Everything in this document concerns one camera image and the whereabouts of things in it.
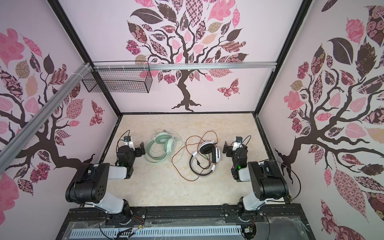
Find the mint green white headphones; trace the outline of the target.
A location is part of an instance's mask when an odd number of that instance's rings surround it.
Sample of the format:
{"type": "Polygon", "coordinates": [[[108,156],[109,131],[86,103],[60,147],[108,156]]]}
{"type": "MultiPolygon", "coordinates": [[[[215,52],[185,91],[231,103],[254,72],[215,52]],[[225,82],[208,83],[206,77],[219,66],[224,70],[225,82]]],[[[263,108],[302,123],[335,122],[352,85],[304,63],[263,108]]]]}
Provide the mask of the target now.
{"type": "Polygon", "coordinates": [[[145,160],[150,164],[161,164],[176,151],[181,142],[178,136],[160,132],[145,144],[145,160]]]}

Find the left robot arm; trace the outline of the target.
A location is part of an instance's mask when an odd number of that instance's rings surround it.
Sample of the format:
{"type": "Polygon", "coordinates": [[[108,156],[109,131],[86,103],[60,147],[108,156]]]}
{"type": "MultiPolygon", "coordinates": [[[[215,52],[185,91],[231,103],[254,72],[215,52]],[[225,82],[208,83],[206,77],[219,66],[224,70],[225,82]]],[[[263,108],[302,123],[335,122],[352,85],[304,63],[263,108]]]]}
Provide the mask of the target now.
{"type": "Polygon", "coordinates": [[[90,205],[102,210],[121,225],[126,225],[132,220],[143,224],[143,218],[134,214],[128,201],[108,192],[107,185],[109,180],[130,179],[136,158],[145,153],[144,143],[138,148],[124,145],[117,150],[118,161],[115,166],[109,163],[83,164],[66,190],[67,202],[90,205]]]}

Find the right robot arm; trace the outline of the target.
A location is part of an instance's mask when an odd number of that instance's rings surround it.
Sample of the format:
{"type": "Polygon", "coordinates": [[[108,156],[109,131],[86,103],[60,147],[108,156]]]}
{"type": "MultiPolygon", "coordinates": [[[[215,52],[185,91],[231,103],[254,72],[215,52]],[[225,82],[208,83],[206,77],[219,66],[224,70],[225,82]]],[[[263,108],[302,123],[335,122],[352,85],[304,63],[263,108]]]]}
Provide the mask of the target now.
{"type": "Polygon", "coordinates": [[[231,174],[237,182],[250,182],[251,192],[241,197],[232,209],[234,215],[241,222],[249,222],[245,214],[257,214],[267,203],[288,203],[289,187],[279,168],[279,163],[274,160],[261,162],[248,162],[248,147],[241,142],[232,145],[224,144],[223,154],[233,161],[231,174]]]}

